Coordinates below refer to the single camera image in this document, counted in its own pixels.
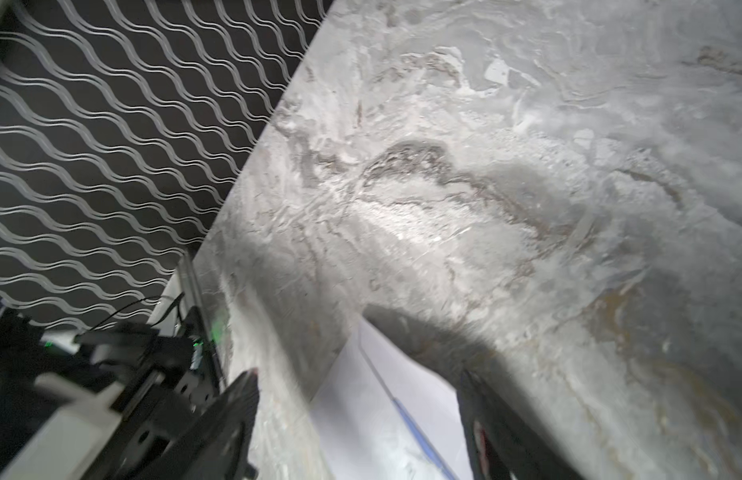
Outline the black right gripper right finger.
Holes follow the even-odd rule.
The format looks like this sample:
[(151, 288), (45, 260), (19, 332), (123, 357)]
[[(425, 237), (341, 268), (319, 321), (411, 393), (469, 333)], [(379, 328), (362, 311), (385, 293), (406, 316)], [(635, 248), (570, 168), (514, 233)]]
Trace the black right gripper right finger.
[(456, 393), (475, 479), (581, 477), (480, 376), (462, 371)]

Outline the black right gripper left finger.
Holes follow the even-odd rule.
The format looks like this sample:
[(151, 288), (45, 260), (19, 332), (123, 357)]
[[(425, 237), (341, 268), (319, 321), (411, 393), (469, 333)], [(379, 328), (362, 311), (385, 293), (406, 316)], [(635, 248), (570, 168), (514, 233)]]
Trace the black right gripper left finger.
[(242, 373), (138, 479), (256, 479), (248, 460), (260, 400), (259, 371)]

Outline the white envelope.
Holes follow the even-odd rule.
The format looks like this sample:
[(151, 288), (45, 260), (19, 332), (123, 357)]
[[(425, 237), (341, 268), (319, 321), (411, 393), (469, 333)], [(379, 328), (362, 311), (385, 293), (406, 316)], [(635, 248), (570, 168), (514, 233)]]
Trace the white envelope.
[(367, 320), (310, 403), (336, 479), (470, 479), (455, 389)]

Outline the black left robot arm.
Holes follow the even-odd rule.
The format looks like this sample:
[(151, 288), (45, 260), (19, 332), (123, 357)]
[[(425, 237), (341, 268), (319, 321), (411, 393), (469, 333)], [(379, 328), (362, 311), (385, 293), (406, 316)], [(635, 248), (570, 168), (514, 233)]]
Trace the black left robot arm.
[(203, 309), (106, 321), (67, 351), (0, 298), (0, 479), (131, 479), (223, 388)]

